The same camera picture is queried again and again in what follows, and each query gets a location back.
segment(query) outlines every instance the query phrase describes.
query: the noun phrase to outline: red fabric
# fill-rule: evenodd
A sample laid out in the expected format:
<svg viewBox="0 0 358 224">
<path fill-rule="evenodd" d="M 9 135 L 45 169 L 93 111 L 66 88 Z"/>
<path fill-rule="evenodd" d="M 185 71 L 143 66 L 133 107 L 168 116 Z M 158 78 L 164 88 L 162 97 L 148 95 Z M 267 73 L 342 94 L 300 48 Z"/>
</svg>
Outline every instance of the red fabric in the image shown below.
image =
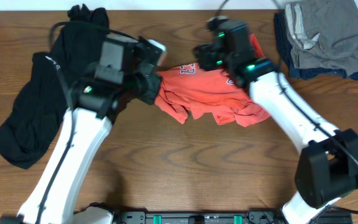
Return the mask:
<svg viewBox="0 0 358 224">
<path fill-rule="evenodd" d="M 256 56 L 264 57 L 254 34 L 250 35 L 250 42 Z M 159 74 L 163 80 L 155 104 L 181 124 L 188 117 L 187 111 L 194 119 L 212 113 L 219 125 L 236 121 L 244 127 L 270 116 L 222 70 L 206 72 L 198 68 L 198 63 L 192 63 Z"/>
</svg>

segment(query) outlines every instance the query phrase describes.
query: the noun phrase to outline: wooden table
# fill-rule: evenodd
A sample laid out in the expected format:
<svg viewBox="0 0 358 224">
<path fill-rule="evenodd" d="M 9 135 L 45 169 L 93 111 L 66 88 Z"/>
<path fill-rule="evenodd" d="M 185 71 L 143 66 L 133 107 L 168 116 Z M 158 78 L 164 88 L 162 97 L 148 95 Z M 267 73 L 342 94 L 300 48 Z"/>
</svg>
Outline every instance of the wooden table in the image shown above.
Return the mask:
<svg viewBox="0 0 358 224">
<path fill-rule="evenodd" d="M 265 55 L 277 61 L 274 12 L 224 13 L 245 19 Z M 109 12 L 112 29 L 167 46 L 164 68 L 195 60 L 191 50 L 210 40 L 204 22 L 212 15 L 213 11 Z M 29 81 L 32 54 L 48 50 L 49 27 L 60 21 L 67 21 L 66 12 L 0 12 L 0 124 Z M 358 133 L 358 82 L 326 75 L 290 81 L 328 121 Z M 44 171 L 55 141 L 29 170 L 0 156 L 0 216 L 17 213 Z M 96 154 L 76 208 L 91 202 L 150 211 L 278 208 L 296 191 L 297 162 L 293 144 L 271 118 L 243 128 L 236 123 L 218 126 L 207 114 L 182 125 L 158 107 L 134 100 Z M 340 205 L 358 209 L 358 190 Z"/>
</svg>

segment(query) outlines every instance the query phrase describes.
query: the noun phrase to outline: green light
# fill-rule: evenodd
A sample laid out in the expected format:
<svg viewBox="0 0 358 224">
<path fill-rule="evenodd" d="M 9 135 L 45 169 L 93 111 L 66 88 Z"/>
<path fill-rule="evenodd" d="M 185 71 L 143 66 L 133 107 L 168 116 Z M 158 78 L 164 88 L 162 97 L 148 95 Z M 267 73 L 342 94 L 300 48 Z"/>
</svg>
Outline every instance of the green light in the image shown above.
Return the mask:
<svg viewBox="0 0 358 224">
<path fill-rule="evenodd" d="M 253 70 L 254 68 L 255 68 L 255 65 L 248 65 L 248 66 L 247 66 L 247 69 L 248 69 L 248 70 Z"/>
</svg>

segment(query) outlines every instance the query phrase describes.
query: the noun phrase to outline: gray folded clothing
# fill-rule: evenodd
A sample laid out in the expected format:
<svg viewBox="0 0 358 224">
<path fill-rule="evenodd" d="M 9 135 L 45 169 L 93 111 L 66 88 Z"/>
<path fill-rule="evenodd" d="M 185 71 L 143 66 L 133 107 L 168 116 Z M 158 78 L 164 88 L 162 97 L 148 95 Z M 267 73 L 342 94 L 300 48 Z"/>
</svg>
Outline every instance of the gray folded clothing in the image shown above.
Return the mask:
<svg viewBox="0 0 358 224">
<path fill-rule="evenodd" d="M 319 34 L 319 39 L 315 47 L 304 50 L 287 32 L 288 41 L 293 47 L 291 56 L 294 66 L 296 68 L 343 68 L 348 76 L 357 72 L 358 8 L 354 0 L 294 2 L 291 4 L 293 21 L 289 24 L 296 24 L 294 8 L 297 4 L 301 7 L 303 29 L 307 38 L 312 39 Z"/>
</svg>

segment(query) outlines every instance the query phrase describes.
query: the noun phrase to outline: cable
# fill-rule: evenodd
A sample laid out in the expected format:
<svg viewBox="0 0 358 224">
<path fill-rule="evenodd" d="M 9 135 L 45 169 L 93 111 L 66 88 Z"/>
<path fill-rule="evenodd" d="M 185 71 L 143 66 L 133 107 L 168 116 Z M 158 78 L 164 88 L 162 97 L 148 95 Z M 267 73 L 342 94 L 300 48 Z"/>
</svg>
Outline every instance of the cable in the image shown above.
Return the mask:
<svg viewBox="0 0 358 224">
<path fill-rule="evenodd" d="M 106 31 L 106 32 L 111 32 L 111 33 L 114 33 L 114 34 L 123 35 L 125 37 L 134 39 L 132 36 L 130 36 L 128 34 L 125 34 L 123 32 L 119 32 L 119 31 L 116 31 L 116 30 L 111 30 L 111 29 L 108 29 L 108 28 L 103 27 L 103 26 L 98 26 L 98 25 L 91 24 L 89 22 L 82 22 L 82 21 L 58 22 L 55 25 L 53 25 L 52 28 L 50 29 L 50 33 L 49 33 L 49 47 L 50 48 L 52 48 L 52 45 L 53 45 L 53 33 L 55 32 L 55 29 L 57 27 L 59 27 L 59 26 L 72 25 L 72 24 L 81 25 L 81 26 L 87 26 L 87 27 L 90 27 L 90 28 L 94 28 L 94 29 L 98 29 L 98 30 L 102 30 L 102 31 Z M 58 171 L 60 170 L 60 167 L 62 166 L 63 161 L 65 160 L 69 149 L 71 148 L 71 144 L 73 142 L 74 133 L 75 133 L 75 123 L 74 123 L 74 117 L 73 117 L 74 104 L 73 104 L 73 100 L 71 98 L 70 89 L 69 89 L 69 87 L 67 85 L 67 82 L 65 81 L 65 78 L 63 76 L 63 73 L 60 71 L 60 69 L 57 69 L 57 77 L 59 79 L 60 86 L 62 87 L 63 94 L 64 94 L 65 99 L 66 99 L 66 104 L 67 104 L 68 110 L 70 111 L 70 114 L 71 114 L 71 131 L 70 131 L 70 137 L 68 138 L 68 141 L 67 141 L 67 144 L 66 144 L 66 148 L 65 148 L 65 150 L 64 150 L 64 152 L 63 152 L 63 154 L 62 154 L 62 156 L 61 156 L 61 158 L 60 158 L 60 160 L 59 160 L 59 162 L 58 162 L 58 164 L 57 164 L 57 166 L 56 166 L 56 168 L 55 168 L 55 170 L 54 170 L 54 172 L 53 172 L 53 174 L 52 174 L 52 176 L 50 178 L 50 180 L 49 180 L 49 183 L 47 185 L 47 188 L 45 189 L 44 195 L 42 196 L 35 224 L 39 224 L 41 222 L 41 216 L 42 216 L 42 212 L 45 209 L 45 203 L 46 203 L 46 201 L 48 199 L 48 194 L 50 192 L 50 189 L 52 188 L 53 182 L 55 181 L 55 178 L 56 178 L 56 176 L 58 174 Z"/>
<path fill-rule="evenodd" d="M 224 0 L 224 2 L 222 2 L 221 6 L 219 7 L 219 9 L 216 11 L 215 13 L 215 17 L 218 17 L 221 15 L 221 12 L 222 12 L 222 9 L 223 9 L 223 6 L 228 2 L 229 0 Z"/>
<path fill-rule="evenodd" d="M 318 124 L 317 122 L 315 122 L 312 118 L 310 118 L 309 115 L 307 115 L 291 98 L 290 96 L 288 96 L 287 90 L 285 87 L 283 87 L 281 80 L 280 80 L 280 66 L 281 66 L 281 58 L 279 60 L 278 63 L 278 71 L 277 71 L 277 82 L 278 85 L 282 91 L 282 93 L 286 96 L 286 98 L 292 103 L 292 105 L 301 113 L 303 114 L 303 116 L 305 116 L 306 119 L 308 119 L 310 121 L 310 123 L 312 123 L 317 129 L 319 129 L 323 134 L 325 134 L 330 140 L 332 140 L 333 143 L 335 143 L 335 145 L 340 148 L 340 150 L 342 150 L 349 158 L 352 159 L 352 161 L 354 162 L 354 164 L 358 167 L 358 161 L 357 159 L 334 137 L 332 137 L 326 130 L 324 130 L 320 124 Z M 347 209 L 347 208 L 342 208 L 342 207 L 338 207 L 335 205 L 327 205 L 327 208 L 331 208 L 331 209 L 336 209 L 336 210 L 341 210 L 344 212 L 349 212 L 349 213 L 353 213 L 353 214 L 358 214 L 357 210 L 351 210 L 351 209 Z"/>
<path fill-rule="evenodd" d="M 49 32 L 49 48 L 52 48 L 52 45 L 53 45 L 53 34 L 55 32 L 55 29 L 57 27 L 64 26 L 64 25 L 87 26 L 87 27 L 94 28 L 94 29 L 97 29 L 97 30 L 106 31 L 106 32 L 110 32 L 110 33 L 118 34 L 118 35 L 123 35 L 124 37 L 135 39 L 131 35 L 128 35 L 128 34 L 125 34 L 123 32 L 119 32 L 119 31 L 116 31 L 116 30 L 112 30 L 112 29 L 109 29 L 109 28 L 104 27 L 104 26 L 95 25 L 95 24 L 92 24 L 90 22 L 83 22 L 83 21 L 70 21 L 70 22 L 67 22 L 66 21 L 66 22 L 58 22 L 55 25 L 53 25 L 52 28 L 50 28 L 50 32 Z"/>
</svg>

